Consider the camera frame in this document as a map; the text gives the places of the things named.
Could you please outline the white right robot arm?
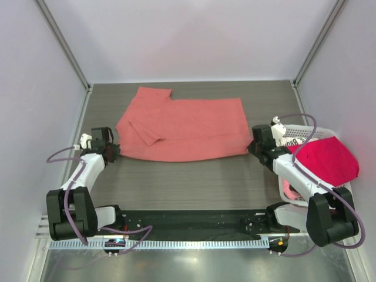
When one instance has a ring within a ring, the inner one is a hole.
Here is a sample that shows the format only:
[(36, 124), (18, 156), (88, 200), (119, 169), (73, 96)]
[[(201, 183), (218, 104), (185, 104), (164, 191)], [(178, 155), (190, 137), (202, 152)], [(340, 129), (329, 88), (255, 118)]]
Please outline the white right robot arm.
[(269, 125), (253, 126), (252, 134), (249, 152), (294, 189), (287, 192), (279, 185), (283, 201), (268, 206), (266, 228), (306, 231), (320, 247), (359, 234), (353, 247), (362, 245), (364, 224), (346, 187), (358, 176), (359, 165), (336, 134), (317, 126), (284, 125), (279, 117)]

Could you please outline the salmon pink t-shirt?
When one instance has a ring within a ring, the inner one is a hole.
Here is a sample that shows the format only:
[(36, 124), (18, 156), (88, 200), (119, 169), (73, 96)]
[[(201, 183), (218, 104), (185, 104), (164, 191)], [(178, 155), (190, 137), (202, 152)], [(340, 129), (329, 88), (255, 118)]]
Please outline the salmon pink t-shirt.
[(122, 156), (194, 162), (245, 155), (251, 134), (240, 98), (172, 99), (139, 87), (116, 125)]

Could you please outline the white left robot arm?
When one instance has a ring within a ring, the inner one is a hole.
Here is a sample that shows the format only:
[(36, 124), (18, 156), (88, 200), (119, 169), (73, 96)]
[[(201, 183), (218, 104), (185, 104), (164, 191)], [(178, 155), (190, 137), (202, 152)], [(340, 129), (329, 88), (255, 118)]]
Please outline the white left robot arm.
[(109, 127), (91, 129), (82, 134), (79, 143), (49, 156), (47, 163), (76, 161), (70, 178), (56, 190), (48, 191), (46, 207), (49, 234), (54, 241), (79, 239), (84, 245), (102, 228), (112, 234), (124, 230), (125, 220), (117, 204), (95, 207), (90, 191), (105, 167), (117, 161), (120, 146), (114, 143)]

